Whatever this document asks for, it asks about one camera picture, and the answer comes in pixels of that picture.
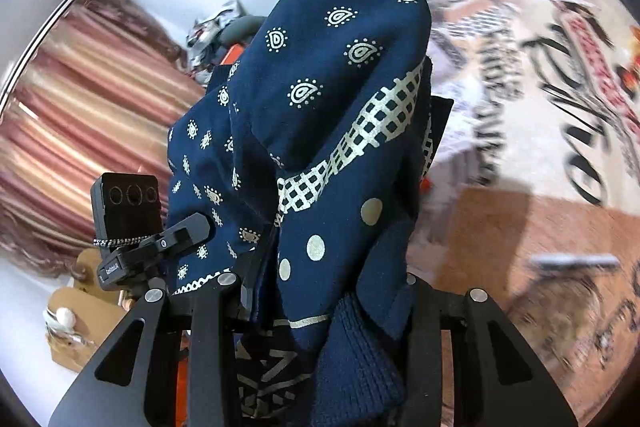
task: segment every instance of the clothing pile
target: clothing pile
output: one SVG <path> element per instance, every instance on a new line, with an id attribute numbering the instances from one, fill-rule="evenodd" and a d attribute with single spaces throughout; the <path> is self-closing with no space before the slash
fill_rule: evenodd
<path id="1" fill-rule="evenodd" d="M 277 229 L 236 346 L 247 417 L 355 425 L 402 403 L 404 254 L 451 106 L 430 93 L 429 34 L 425 0 L 280 0 L 169 131 L 168 226 L 216 224 L 170 270 L 172 293 Z"/>
<path id="2" fill-rule="evenodd" d="M 207 86 L 213 68 L 235 44 L 248 44 L 265 17 L 244 15 L 239 0 L 230 0 L 211 17 L 196 21 L 187 35 L 189 76 Z"/>

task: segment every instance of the white polka dot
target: white polka dot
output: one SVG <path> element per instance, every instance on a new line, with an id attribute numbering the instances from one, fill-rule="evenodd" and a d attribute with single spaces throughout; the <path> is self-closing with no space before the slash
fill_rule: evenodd
<path id="1" fill-rule="evenodd" d="M 324 257 L 324 241 L 319 235 L 312 235 L 306 242 L 306 254 L 312 261 L 320 261 Z"/>
<path id="2" fill-rule="evenodd" d="M 291 265 L 289 264 L 289 259 L 283 259 L 280 261 L 280 278 L 283 281 L 286 281 L 291 277 Z"/>
<path id="3" fill-rule="evenodd" d="M 382 201 L 378 198 L 370 198 L 360 208 L 360 217 L 370 227 L 378 222 L 380 214 L 382 214 Z"/>

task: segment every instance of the black metal bracket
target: black metal bracket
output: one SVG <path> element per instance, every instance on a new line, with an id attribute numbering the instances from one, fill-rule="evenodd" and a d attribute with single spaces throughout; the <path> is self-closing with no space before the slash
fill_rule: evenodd
<path id="1" fill-rule="evenodd" d="M 226 319 L 241 281 L 224 272 L 196 292 L 167 296 L 150 289 L 104 341 L 67 391 L 50 427 L 175 425 L 178 351 L 191 330 L 190 425 L 240 425 L 233 333 Z"/>
<path id="2" fill-rule="evenodd" d="M 454 427 L 577 427 L 562 392 L 484 290 L 465 296 L 417 281 L 401 427 L 440 427 L 442 330 L 451 332 Z"/>

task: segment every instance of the black lettering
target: black lettering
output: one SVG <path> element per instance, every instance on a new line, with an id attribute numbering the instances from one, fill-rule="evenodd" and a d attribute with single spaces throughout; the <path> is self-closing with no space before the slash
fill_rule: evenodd
<path id="1" fill-rule="evenodd" d="M 564 70 L 554 60 L 553 55 L 551 54 L 551 50 L 559 51 L 562 54 L 566 55 L 567 57 L 573 58 L 569 49 L 563 46 L 562 44 L 560 44 L 560 42 L 556 42 L 555 40 L 548 39 L 546 37 L 540 37 L 532 41 L 523 42 L 521 46 L 524 49 L 529 50 L 529 58 L 531 60 L 531 64 L 533 65 L 534 70 L 536 71 L 536 74 L 542 80 L 544 80 L 547 84 L 548 84 L 548 80 L 545 74 L 543 73 L 542 68 L 540 67 L 540 61 L 538 60 L 537 51 L 539 48 L 542 49 L 543 54 L 545 54 L 546 60 L 548 60 L 549 64 L 551 65 L 553 70 L 556 72 L 558 77 L 567 86 L 571 87 L 571 89 L 578 89 L 579 87 L 582 86 L 581 82 L 577 82 L 576 80 L 572 79 L 568 74 L 564 72 Z"/>
<path id="2" fill-rule="evenodd" d="M 572 116 L 573 118 L 575 118 L 575 120 L 579 121 L 585 127 L 588 127 L 589 129 L 591 129 L 592 132 L 602 136 L 602 145 L 603 145 L 604 152 L 606 153 L 610 152 L 611 145 L 609 142 L 609 135 L 607 134 L 607 129 L 604 126 L 605 123 L 609 123 L 609 119 L 604 114 L 602 114 L 600 111 L 588 105 L 585 105 L 584 103 L 580 103 L 579 101 L 574 100 L 569 93 L 567 93 L 565 90 L 560 89 L 559 87 L 552 86 L 551 84 L 545 83 L 545 84 L 542 84 L 542 86 L 540 86 L 540 89 L 542 89 L 544 92 L 550 95 L 548 100 L 549 102 L 552 103 L 552 105 L 554 105 L 561 111 L 567 113 L 569 116 Z M 583 120 L 582 118 L 580 118 L 577 114 L 572 113 L 566 107 L 563 107 L 563 106 L 568 106 L 571 108 L 584 111 L 594 116 L 595 122 L 591 124 L 586 120 Z"/>
<path id="3" fill-rule="evenodd" d="M 491 99 L 494 92 L 489 91 Z M 476 111 L 479 120 L 475 129 L 476 150 L 478 151 L 479 178 L 482 185 L 491 183 L 498 173 L 500 158 L 504 149 L 504 134 L 500 131 L 502 126 L 502 112 L 504 106 L 496 100 L 481 105 Z"/>
<path id="4" fill-rule="evenodd" d="M 564 173 L 567 179 L 572 184 L 576 192 L 578 192 L 578 194 L 580 194 L 585 201 L 591 204 L 595 204 L 596 206 L 602 206 L 603 201 L 606 199 L 606 194 L 607 194 L 606 188 L 604 186 L 604 182 L 602 181 L 596 169 L 594 169 L 591 163 L 589 163 L 588 159 L 582 156 L 582 154 L 578 152 L 577 147 L 575 146 L 574 142 L 571 140 L 572 138 L 574 138 L 584 143 L 588 147 L 593 147 L 592 145 L 593 134 L 588 133 L 584 129 L 580 129 L 573 125 L 567 125 L 562 130 L 562 137 L 564 137 L 564 140 L 568 143 L 569 147 L 571 147 L 571 149 L 574 151 L 574 154 L 569 156 L 564 166 Z M 591 194 L 590 192 L 585 190 L 580 184 L 578 184 L 573 176 L 574 173 L 571 167 L 575 167 L 576 169 L 583 172 L 583 174 L 588 176 L 591 180 L 595 181 L 600 186 L 600 194 L 602 197 L 598 197 L 594 194 Z"/>
<path id="5" fill-rule="evenodd" d="M 482 83 L 487 90 L 504 100 L 514 100 L 522 95 L 518 46 L 509 28 L 501 28 L 482 38 L 479 50 Z"/>

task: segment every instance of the silver screw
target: silver screw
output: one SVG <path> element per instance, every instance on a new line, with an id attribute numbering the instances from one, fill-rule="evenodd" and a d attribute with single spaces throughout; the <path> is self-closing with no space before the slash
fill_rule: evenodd
<path id="1" fill-rule="evenodd" d="M 145 293 L 145 301 L 158 302 L 162 298 L 162 290 L 159 288 L 152 288 Z"/>
<path id="2" fill-rule="evenodd" d="M 488 299 L 489 295 L 486 294 L 486 291 L 480 288 L 474 288 L 469 292 L 469 296 L 476 302 L 484 302 Z"/>
<path id="3" fill-rule="evenodd" d="M 218 284 L 220 284 L 221 286 L 229 286 L 234 282 L 236 282 L 235 273 L 226 272 L 218 277 Z"/>

